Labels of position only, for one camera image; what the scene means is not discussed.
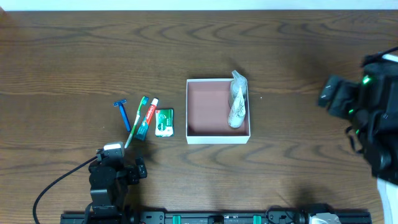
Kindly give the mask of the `blue disposable razor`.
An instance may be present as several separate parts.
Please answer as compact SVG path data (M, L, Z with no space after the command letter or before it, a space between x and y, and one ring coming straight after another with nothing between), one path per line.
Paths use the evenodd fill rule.
M131 132L131 125L130 125L130 122L129 122L129 119L128 119L126 110L125 110L125 108L124 108L124 104L125 104L126 102L127 102L126 99L118 100L118 101L115 101L115 102L113 103L113 106L119 108L120 113L121 113L121 116L122 116L123 121L124 121L124 125L125 125L125 127L126 127L126 129L127 129L127 132Z

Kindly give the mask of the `clear pump bottle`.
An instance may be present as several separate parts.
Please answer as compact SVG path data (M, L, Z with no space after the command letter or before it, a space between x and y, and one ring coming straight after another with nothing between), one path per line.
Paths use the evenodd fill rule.
M233 80L231 81L230 84L230 89L229 89L229 107L232 107L234 99L236 98L239 88L242 89L242 94L244 101L247 100L247 89L248 89L248 81L247 79L242 76L239 72L236 70L233 70L232 72L233 75Z

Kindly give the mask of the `white patterned cream tube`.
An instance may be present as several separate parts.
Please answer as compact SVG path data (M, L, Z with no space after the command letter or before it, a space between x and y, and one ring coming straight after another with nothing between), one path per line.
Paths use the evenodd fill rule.
M232 102L231 109L228 116L228 124L231 128L239 128L246 116L245 100L243 97L242 87L240 86L238 92Z

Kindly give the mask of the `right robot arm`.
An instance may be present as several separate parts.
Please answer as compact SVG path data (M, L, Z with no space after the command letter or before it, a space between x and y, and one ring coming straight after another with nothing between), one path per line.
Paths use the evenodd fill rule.
M371 166L385 223L397 223L397 63L364 66L360 82L329 76L318 98L330 115L348 120Z

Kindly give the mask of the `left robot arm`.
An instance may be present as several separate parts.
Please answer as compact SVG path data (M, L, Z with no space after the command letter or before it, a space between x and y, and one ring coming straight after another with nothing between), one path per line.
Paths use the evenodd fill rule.
M125 204L130 185L147 177L144 159L124 165L119 158L105 157L89 166L92 202L87 206L83 223L139 223L139 215Z

